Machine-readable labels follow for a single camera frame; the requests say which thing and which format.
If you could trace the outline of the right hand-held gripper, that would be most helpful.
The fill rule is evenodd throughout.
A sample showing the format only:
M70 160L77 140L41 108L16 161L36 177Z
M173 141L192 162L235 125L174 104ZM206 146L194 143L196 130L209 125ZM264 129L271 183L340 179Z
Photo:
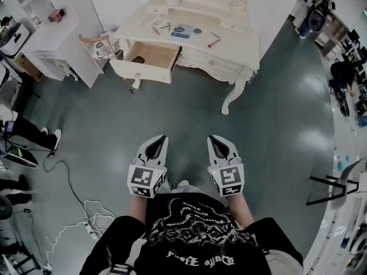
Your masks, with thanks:
M229 197L241 194L244 189L244 167L237 159L233 159L239 156L235 145L217 135L209 135L207 144L211 165L208 173L219 195Z

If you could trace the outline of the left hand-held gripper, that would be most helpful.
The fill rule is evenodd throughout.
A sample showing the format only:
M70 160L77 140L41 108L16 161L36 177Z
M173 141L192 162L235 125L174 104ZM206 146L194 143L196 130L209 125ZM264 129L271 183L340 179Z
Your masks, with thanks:
M154 198L165 181L164 167L169 138L158 135L145 141L138 149L137 159L129 166L127 186L130 194Z

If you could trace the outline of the wooden drawer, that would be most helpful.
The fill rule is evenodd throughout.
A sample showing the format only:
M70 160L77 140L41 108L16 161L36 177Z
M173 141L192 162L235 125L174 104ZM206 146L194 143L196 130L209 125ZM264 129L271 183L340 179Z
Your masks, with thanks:
M169 44L149 44L136 41L122 60L111 59L115 73L132 79L132 87L138 89L143 80L171 83L171 74L180 55L181 47ZM143 64L133 62L136 56L145 59Z

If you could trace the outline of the blue packet card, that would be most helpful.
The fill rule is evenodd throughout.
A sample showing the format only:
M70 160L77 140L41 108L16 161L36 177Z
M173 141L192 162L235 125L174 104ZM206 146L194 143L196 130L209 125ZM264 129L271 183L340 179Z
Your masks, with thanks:
M189 38L192 31L192 25L179 24L173 29L171 36L179 38Z

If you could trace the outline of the person's right forearm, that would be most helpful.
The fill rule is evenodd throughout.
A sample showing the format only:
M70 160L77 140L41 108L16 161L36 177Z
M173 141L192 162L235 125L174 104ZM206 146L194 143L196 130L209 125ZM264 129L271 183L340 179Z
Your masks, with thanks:
M228 207L232 217L243 227L247 228L254 223L254 218L249 210L243 194L228 197Z

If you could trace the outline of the person's left forearm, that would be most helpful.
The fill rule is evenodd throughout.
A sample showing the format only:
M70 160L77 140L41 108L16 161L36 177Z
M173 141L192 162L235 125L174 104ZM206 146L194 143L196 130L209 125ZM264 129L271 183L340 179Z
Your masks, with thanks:
M146 224L147 198L133 195L130 200L128 216Z

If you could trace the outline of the cream ornate dressing table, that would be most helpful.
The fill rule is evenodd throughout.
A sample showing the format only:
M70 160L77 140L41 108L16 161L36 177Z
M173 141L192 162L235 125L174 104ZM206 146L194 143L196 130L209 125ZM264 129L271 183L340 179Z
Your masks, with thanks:
M148 5L166 6L169 13L155 15L147 12ZM160 16L170 18L171 29L161 29L166 23L155 26L153 20ZM220 25L221 20L233 21L246 25L244 33L233 32ZM202 33L191 33L189 38L171 36L173 29L179 25L192 25ZM157 35L151 26L159 32ZM218 38L210 32L220 36L221 41L212 48L208 44ZM175 6L169 6L167 0L148 0L139 6L130 17L122 23L116 31L115 37L119 40L123 56L128 53L134 42L149 44L169 44L192 48L222 58L243 66L239 76L233 84L232 91L225 98L221 111L228 114L229 105L243 92L246 84L251 80L260 67L259 36L257 31L250 27L247 18L247 0L180 0Z

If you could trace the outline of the person's black printed t-shirt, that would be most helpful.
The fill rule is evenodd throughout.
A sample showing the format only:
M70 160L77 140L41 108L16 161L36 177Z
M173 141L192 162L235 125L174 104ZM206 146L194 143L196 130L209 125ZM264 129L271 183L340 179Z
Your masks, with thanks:
M243 228L206 194L158 194L145 225L111 223L79 275L303 275L303 258L271 217Z

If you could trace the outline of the white power strip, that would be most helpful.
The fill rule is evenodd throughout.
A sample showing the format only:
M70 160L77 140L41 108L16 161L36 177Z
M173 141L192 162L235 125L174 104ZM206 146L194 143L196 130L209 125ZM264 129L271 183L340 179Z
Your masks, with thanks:
M84 223L84 227L86 228L88 234L94 239L94 240L98 240L98 235L97 235L97 232L92 228L92 226L85 222Z

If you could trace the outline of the wooden chair floral cushion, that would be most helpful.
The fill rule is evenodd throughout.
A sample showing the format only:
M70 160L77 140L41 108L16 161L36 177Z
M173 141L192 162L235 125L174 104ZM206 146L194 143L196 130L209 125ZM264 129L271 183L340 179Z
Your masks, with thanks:
M122 51L118 42L113 40L112 36L111 32L103 33L95 38L86 38L79 34L79 40L87 48L92 58L96 60L117 59Z

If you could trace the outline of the white shelf unit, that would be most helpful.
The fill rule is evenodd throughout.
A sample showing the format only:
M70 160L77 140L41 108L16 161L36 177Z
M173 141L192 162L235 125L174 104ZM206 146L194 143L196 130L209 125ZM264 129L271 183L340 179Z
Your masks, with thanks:
M103 31L92 0L3 0L17 22L29 30L30 37L21 52L46 76L63 80L67 75L56 61L66 63L87 87L95 83L101 69L79 40ZM66 9L61 22L50 22L54 10Z

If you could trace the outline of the cardboard box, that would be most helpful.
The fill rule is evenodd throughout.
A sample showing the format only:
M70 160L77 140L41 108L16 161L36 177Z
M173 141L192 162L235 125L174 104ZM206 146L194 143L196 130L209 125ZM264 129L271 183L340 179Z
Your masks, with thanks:
M23 53L19 52L14 61L36 82L40 82L43 78L43 73Z

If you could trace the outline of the small brown box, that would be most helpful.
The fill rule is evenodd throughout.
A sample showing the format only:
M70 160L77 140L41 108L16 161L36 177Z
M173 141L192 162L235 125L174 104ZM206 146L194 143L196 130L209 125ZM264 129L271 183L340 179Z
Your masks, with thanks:
M61 22L64 16L66 15L65 11L66 11L65 8L54 10L52 14L48 17L48 20L50 22L57 22L57 23Z

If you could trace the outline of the white boxy appliance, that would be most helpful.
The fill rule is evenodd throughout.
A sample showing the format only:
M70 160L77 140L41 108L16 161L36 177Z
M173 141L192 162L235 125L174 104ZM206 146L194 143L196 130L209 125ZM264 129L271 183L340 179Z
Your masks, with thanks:
M15 59L29 37L28 29L20 22L15 23L0 40L0 52L7 58Z

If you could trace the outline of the black frame grey chair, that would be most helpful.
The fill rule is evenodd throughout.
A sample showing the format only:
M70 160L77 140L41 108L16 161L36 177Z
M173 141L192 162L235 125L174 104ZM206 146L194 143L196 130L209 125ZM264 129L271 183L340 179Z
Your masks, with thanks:
M355 182L349 179L349 175L352 173L353 169L362 161L364 161L364 158L347 166L339 178L327 176L325 179L321 179L311 176L310 180L331 186L332 191L331 195L327 198L314 201L308 199L306 202L306 206L317 205L324 202L331 202L331 210L340 209L345 204L347 196L349 194L356 193L359 190L359 182Z

